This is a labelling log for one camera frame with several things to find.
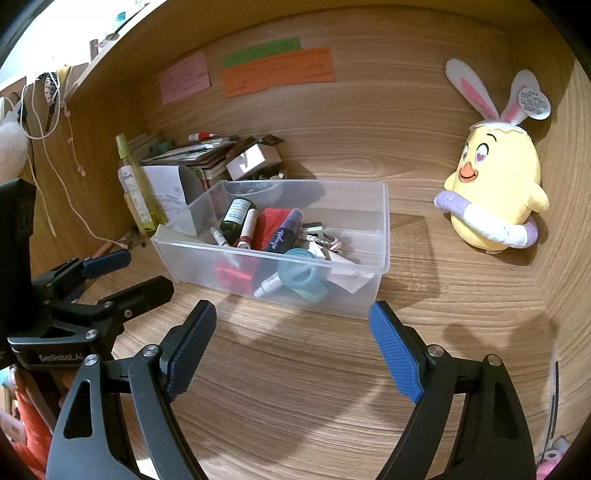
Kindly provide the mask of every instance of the plush toy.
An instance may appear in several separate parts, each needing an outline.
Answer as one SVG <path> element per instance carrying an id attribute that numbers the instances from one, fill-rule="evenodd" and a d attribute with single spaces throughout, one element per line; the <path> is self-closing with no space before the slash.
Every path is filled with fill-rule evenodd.
<path id="1" fill-rule="evenodd" d="M 468 65 L 451 59 L 446 75 L 485 120 L 470 127 L 457 169 L 435 197 L 435 207 L 452 214 L 452 225 L 464 241 L 488 253 L 529 247 L 538 238 L 530 213 L 547 210 L 549 203 L 540 187 L 534 144 L 517 125 L 528 116 L 548 117 L 550 104 L 529 70 L 515 76 L 500 116 Z"/>
<path id="2" fill-rule="evenodd" d="M 2 184 L 17 178 L 22 172 L 27 161 L 29 143 L 25 131 L 18 123 L 18 115 L 14 111 L 9 111 L 4 116 L 4 97 L 0 97 L 0 102 L 2 102 L 0 105 L 0 184 Z"/>

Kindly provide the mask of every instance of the dark green bottle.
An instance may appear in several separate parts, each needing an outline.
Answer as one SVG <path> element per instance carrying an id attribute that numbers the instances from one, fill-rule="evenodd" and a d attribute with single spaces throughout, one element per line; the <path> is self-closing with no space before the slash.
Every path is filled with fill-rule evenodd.
<path id="1" fill-rule="evenodd" d="M 230 245 L 240 238 L 246 214 L 251 208 L 256 209 L 256 205 L 248 199 L 238 197 L 232 200 L 222 223 L 220 223 L 220 231 Z"/>

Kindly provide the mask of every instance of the wooden shelf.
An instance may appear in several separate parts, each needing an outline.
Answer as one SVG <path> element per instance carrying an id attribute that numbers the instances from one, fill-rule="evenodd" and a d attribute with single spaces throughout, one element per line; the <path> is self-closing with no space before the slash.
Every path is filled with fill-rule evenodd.
<path id="1" fill-rule="evenodd" d="M 125 83 L 135 83 L 184 53 L 215 39 L 269 20 L 337 7 L 405 5 L 476 18 L 504 28 L 543 21 L 530 2 L 496 0 L 486 8 L 472 0 L 155 0 L 121 29 L 119 39 L 101 49 L 67 93 L 68 100 Z"/>

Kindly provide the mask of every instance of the white fluffy plush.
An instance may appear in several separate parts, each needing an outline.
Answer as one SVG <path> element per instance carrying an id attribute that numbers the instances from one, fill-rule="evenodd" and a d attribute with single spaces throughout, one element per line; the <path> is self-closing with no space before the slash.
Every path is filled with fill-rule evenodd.
<path id="1" fill-rule="evenodd" d="M 17 178 L 27 161 L 28 140 L 18 122 L 0 125 L 0 184 Z"/>

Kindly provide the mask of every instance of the clear plastic storage bin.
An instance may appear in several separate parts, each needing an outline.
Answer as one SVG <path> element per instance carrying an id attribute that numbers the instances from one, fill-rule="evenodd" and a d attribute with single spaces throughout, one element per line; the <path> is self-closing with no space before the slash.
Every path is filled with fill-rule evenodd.
<path id="1" fill-rule="evenodd" d="M 353 263 L 215 245 L 210 227 L 219 225 L 235 197 L 251 199 L 259 212 L 302 209 L 304 222 L 321 222 Z M 291 273 L 289 281 L 302 288 L 283 284 L 260 300 L 366 319 L 390 265 L 388 188 L 365 181 L 222 181 L 159 229 L 152 242 L 177 282 L 255 298 L 279 268 L 279 275 Z"/>

